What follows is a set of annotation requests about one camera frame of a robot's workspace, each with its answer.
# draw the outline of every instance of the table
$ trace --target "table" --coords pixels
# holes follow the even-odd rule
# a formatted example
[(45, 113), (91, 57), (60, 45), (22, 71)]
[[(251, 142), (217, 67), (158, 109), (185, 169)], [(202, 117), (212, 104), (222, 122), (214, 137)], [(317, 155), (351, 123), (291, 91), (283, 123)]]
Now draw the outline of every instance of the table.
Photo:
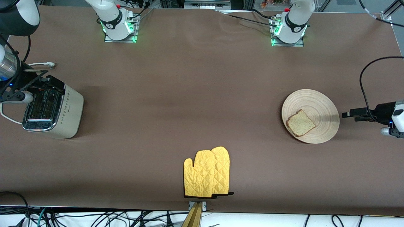
[[(309, 145), (280, 116), (303, 88), (340, 113), (364, 107), (362, 68), (400, 55), (391, 26), (367, 14), (314, 13), (305, 46), (285, 48), (271, 46), (264, 25), (216, 11), (154, 10), (138, 42), (120, 44), (103, 42), (92, 8), (39, 9), (27, 62), (59, 64), (51, 74), (84, 96), (82, 122), (75, 138), (55, 140), (0, 118), (0, 190), (31, 205), (186, 210), (183, 161), (224, 146), (235, 194), (208, 209), (403, 214), (403, 140), (380, 135), (380, 124), (341, 119), (332, 140)], [(27, 39), (11, 44), (24, 53)], [(372, 107), (403, 98), (403, 71), (400, 60), (366, 71)], [(24, 108), (5, 112), (21, 119)]]

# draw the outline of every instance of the wooden plate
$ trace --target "wooden plate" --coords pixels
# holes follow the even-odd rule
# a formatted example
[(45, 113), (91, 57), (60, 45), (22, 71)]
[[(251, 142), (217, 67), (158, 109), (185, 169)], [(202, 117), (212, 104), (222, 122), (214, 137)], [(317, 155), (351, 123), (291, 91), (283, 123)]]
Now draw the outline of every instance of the wooden plate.
[[(296, 137), (286, 126), (290, 116), (302, 109), (316, 125), (301, 137)], [(305, 143), (324, 143), (335, 136), (339, 128), (339, 114), (334, 103), (324, 94), (310, 89), (295, 91), (282, 106), (282, 120), (288, 131)]]

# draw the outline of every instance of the yellow oven mitt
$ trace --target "yellow oven mitt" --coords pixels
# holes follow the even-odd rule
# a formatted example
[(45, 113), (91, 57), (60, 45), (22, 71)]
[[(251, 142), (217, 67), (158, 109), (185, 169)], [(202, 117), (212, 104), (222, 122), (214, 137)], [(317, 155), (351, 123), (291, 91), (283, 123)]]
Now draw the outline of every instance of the yellow oven mitt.
[(212, 197), (215, 164), (215, 156), (209, 150), (198, 151), (194, 164), (190, 158), (184, 161), (185, 196)]
[(185, 197), (217, 198), (229, 193), (230, 157), (224, 147), (198, 151), (184, 161)]
[(229, 152), (224, 147), (215, 147), (212, 149), (212, 153), (216, 159), (212, 194), (227, 195), (229, 193), (230, 176)]

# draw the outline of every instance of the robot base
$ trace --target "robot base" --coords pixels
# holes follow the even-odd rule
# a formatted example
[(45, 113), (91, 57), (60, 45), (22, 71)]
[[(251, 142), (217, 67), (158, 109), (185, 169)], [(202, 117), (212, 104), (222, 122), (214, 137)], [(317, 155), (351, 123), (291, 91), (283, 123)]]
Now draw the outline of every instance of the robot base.
[(139, 33), (139, 23), (140, 23), (140, 16), (135, 17), (134, 19), (131, 20), (131, 23), (133, 23), (132, 25), (129, 24), (128, 25), (128, 29), (132, 30), (133, 32), (126, 38), (124, 38), (123, 40), (113, 40), (111, 39), (107, 33), (104, 30), (105, 33), (105, 38), (104, 38), (104, 42), (122, 42), (122, 43), (133, 43), (133, 42), (137, 42), (137, 35)]
[[(276, 24), (276, 21), (268, 19), (269, 24)], [(289, 44), (289, 43), (284, 43), (282, 42), (276, 35), (275, 35), (275, 30), (277, 29), (277, 27), (269, 27), (269, 30), (271, 32), (271, 45), (272, 46), (297, 46), (297, 47), (303, 47), (303, 37), (301, 37), (299, 39), (299, 41), (297, 41), (296, 43), (293, 44)]]

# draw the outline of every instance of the bread slice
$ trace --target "bread slice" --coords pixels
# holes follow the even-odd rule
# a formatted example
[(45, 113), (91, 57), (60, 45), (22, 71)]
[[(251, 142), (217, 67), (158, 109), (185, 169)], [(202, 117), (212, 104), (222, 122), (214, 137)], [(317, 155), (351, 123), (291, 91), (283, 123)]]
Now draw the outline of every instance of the bread slice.
[(297, 137), (302, 137), (306, 133), (310, 132), (316, 125), (307, 116), (307, 114), (301, 109), (295, 115), (292, 115), (287, 121), (286, 125), (293, 134)]

